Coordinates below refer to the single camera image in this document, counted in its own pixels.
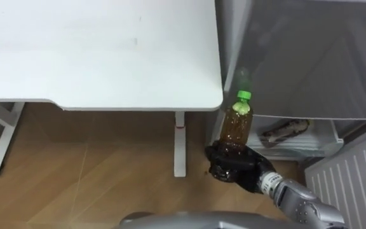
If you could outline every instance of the robotic arm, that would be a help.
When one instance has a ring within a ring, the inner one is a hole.
[[[136,212],[125,217],[122,229],[347,229],[341,213],[324,204],[306,187],[279,175],[271,162],[250,148],[229,155],[219,153],[219,143],[205,149],[214,178],[237,183],[251,193],[268,195],[293,222],[240,212],[179,212],[159,216]]]
[[[261,177],[261,190],[289,219],[314,229],[347,228],[341,213],[306,187],[276,172]]]
[[[269,160],[254,150],[247,148],[240,155],[221,155],[218,142],[215,142],[206,148],[206,156],[214,178],[235,182],[251,193],[268,195],[293,222],[314,229],[347,228],[335,207],[324,204],[312,191],[296,181],[284,179]]]

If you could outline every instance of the refrigerator door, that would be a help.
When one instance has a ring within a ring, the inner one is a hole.
[[[250,90],[257,116],[366,119],[366,3],[255,0],[245,9],[229,44],[225,105]]]
[[[366,133],[305,170],[306,184],[336,206],[350,228],[366,228]]]

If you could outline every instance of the refrigerator shelf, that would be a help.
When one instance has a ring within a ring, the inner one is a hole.
[[[337,135],[332,120],[313,120],[313,124],[301,135],[289,138],[272,148],[265,148],[261,143],[261,134],[288,120],[291,119],[255,116],[247,146],[268,158],[294,160],[312,156],[330,156],[344,145],[344,141]]]

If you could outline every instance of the brown liquid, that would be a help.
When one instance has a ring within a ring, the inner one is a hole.
[[[220,133],[220,142],[222,143],[220,150],[222,152],[239,153],[245,148],[251,129],[253,114],[254,111],[252,108],[244,115],[240,115],[231,107],[227,109]]]

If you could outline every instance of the bottle label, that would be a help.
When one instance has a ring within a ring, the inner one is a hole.
[[[238,112],[240,115],[246,115],[251,110],[251,107],[245,102],[236,102],[233,105],[233,110]]]

